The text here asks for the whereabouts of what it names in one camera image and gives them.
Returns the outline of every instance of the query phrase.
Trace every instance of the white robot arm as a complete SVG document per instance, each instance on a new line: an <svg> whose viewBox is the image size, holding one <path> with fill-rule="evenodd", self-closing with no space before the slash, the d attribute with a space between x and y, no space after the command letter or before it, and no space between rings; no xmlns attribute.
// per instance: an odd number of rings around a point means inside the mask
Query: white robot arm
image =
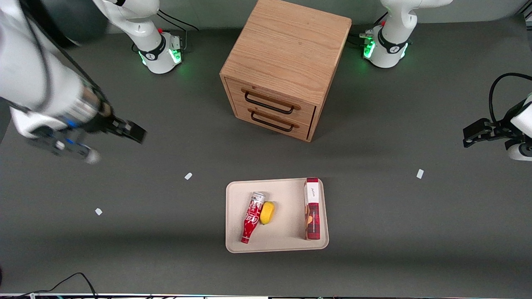
<svg viewBox="0 0 532 299"><path fill-rule="evenodd" d="M391 68L404 57L408 38L418 23L415 9L440 7L453 0L380 0L388 10L385 25L360 34L366 39L363 57L380 68Z"/></svg>
<svg viewBox="0 0 532 299"><path fill-rule="evenodd" d="M64 50L51 46L54 41L44 37L27 13L16 0L0 2L0 100L10 104L17 131L37 147L89 163L99 156L83 143L85 132L102 131L141 143L146 131L115 117L100 88L51 53Z"/></svg>
<svg viewBox="0 0 532 299"><path fill-rule="evenodd" d="M167 73L181 63L181 39L159 32L152 21L145 19L159 11L159 0L93 1L111 23L131 38L150 71Z"/></svg>
<svg viewBox="0 0 532 299"><path fill-rule="evenodd" d="M481 118L463 130L464 147L480 141L509 139L505 142L508 156L514 160L532 161L532 93L526 99L510 108L503 119L496 120L493 113L493 91L504 77L514 76L532 81L532 76L520 73L500 75L492 84L489 92L489 113L491 120Z"/></svg>

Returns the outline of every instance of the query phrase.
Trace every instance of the gray tabletop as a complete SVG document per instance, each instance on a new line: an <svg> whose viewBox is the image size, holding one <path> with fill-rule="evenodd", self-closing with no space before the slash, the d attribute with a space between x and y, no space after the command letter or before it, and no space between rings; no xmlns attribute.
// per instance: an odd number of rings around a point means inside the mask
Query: gray tabletop
<svg viewBox="0 0 532 299"><path fill-rule="evenodd" d="M183 65L160 76L126 35L72 52L148 135L142 145L91 136L103 159L87 165L28 146L10 125L3 292L82 271L100 293L532 296L532 164L510 160L503 142L462 147L462 128L488 116L493 80L532 69L522 18L421 24L389 70L346 46L309 144L232 115L218 73L238 33L190 34ZM505 79L496 114L531 91ZM327 248L226 250L228 183L307 176L325 186Z"/></svg>

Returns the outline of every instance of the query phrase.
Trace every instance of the drawer handle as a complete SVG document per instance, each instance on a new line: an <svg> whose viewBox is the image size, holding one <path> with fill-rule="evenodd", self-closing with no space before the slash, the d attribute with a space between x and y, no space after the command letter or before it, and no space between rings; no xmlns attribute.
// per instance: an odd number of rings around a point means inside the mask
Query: drawer handle
<svg viewBox="0 0 532 299"><path fill-rule="evenodd" d="M277 107L273 107L273 106L270 106L270 105L267 105L267 104L263 104L261 102L254 101L254 100L252 100L252 99L247 97L249 94L250 93L246 91L246 94L244 95L244 98L246 99L247 102L255 104L255 105L258 105L260 107L264 107L264 108L268 108L268 109L274 110L274 111L282 113L282 114L291 114L294 111L294 109L296 108L295 106L292 105L290 110L279 109Z"/></svg>
<svg viewBox="0 0 532 299"><path fill-rule="evenodd" d="M259 122L259 123L261 123L261 124L265 124L266 126L270 126L270 127L273 127L273 128L278 129L278 130L285 131L285 132L290 132L290 131L292 131L292 129L294 128L294 125L293 125L293 124L290 124L290 128L287 129L287 128L283 128L283 127L281 127L281 126L278 126L278 125L276 125L276 124L273 124L273 123L269 123L269 122L267 122L267 121L264 121L264 120L262 120L262 119L255 118L255 117L253 117L253 115L255 115L255 114L256 114L255 111L251 111L251 119L254 120L254 121L256 121L256 122Z"/></svg>

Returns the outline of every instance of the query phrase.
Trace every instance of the tray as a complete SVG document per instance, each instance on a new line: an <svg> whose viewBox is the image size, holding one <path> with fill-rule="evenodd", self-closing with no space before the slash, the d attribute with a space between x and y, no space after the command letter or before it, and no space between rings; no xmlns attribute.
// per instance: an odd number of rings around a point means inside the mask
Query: tray
<svg viewBox="0 0 532 299"><path fill-rule="evenodd" d="M226 248L232 253L317 250L329 244L329 229L325 210L323 183L320 183L320 236L319 240L305 240L306 178L235 181L226 188ZM240 242L244 215L251 194L260 192L266 201L275 203L270 223L260 222L251 234L249 244Z"/></svg>

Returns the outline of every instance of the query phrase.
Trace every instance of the lemon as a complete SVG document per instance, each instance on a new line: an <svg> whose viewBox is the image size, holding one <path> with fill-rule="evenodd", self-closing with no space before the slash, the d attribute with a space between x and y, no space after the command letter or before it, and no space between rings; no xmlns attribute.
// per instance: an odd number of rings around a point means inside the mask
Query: lemon
<svg viewBox="0 0 532 299"><path fill-rule="evenodd" d="M268 224L271 221L271 218L273 217L273 212L275 211L275 205L273 202L265 202L262 206L262 212L261 212L261 223L262 224Z"/></svg>

